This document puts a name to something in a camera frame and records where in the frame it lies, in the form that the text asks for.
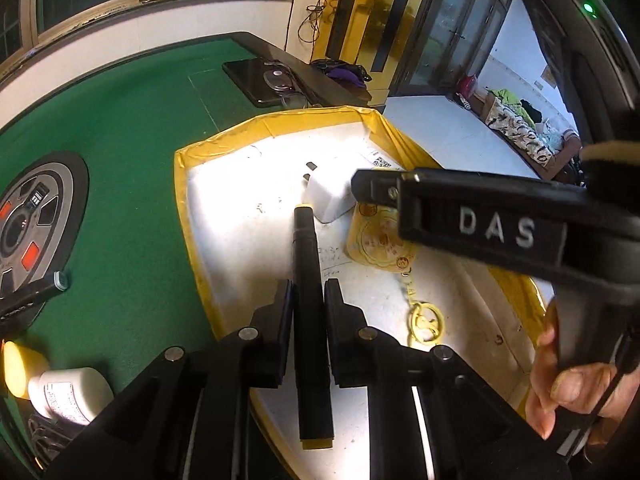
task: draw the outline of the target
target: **purple cloth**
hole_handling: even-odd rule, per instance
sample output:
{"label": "purple cloth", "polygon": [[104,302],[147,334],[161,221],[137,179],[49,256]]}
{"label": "purple cloth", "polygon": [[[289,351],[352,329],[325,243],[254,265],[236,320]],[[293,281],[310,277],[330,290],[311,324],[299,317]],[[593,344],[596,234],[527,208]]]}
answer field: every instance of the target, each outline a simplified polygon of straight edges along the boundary
{"label": "purple cloth", "polygon": [[348,81],[349,83],[356,85],[358,88],[367,87],[362,81],[360,81],[360,78],[358,78],[358,76],[345,68],[332,68],[331,70],[329,70],[329,72],[327,72],[327,76],[329,76],[331,79]]}

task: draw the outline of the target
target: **white pill bottle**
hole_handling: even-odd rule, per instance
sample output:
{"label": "white pill bottle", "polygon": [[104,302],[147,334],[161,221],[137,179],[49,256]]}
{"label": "white pill bottle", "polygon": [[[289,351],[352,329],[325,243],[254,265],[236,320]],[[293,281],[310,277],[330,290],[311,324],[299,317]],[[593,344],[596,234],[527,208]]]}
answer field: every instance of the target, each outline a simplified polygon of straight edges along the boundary
{"label": "white pill bottle", "polygon": [[47,418],[86,426],[113,400],[104,377],[93,368],[52,370],[29,380],[29,398]]}

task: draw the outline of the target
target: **qr code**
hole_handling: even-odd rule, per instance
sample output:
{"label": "qr code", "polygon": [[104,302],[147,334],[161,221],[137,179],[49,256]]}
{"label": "qr code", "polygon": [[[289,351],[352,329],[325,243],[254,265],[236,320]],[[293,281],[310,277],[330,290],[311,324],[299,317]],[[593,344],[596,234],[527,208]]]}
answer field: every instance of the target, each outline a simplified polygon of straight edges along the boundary
{"label": "qr code", "polygon": [[379,168],[391,168],[391,164],[381,156],[379,156],[376,160],[373,161],[373,165]]}

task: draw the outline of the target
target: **green table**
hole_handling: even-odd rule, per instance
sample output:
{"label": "green table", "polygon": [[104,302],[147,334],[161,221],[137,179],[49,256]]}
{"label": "green table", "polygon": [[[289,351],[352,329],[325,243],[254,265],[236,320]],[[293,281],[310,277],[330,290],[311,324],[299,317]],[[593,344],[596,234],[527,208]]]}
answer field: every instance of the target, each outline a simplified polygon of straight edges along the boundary
{"label": "green table", "polygon": [[[1,132],[0,188],[57,150],[79,153],[89,171],[84,220],[65,268],[71,288],[19,341],[52,368],[96,368],[117,393],[165,348],[212,344],[175,206],[174,152],[277,109],[255,108],[222,70],[261,49],[267,57],[274,47],[240,33],[121,62]],[[299,74],[312,70],[276,50],[301,65]],[[338,85],[308,78],[318,95],[330,94],[328,104],[348,104]]]}

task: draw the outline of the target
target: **white power adapter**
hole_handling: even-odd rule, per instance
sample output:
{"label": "white power adapter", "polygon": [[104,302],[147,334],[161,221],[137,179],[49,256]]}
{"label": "white power adapter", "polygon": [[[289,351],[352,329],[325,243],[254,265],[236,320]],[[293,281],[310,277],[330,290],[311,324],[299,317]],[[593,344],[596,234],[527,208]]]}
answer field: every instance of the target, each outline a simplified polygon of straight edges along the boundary
{"label": "white power adapter", "polygon": [[308,180],[303,201],[309,204],[314,215],[323,224],[333,222],[356,204],[351,193],[351,177],[360,168],[370,168],[362,156],[341,156],[316,166],[308,162],[311,173],[304,175]]}

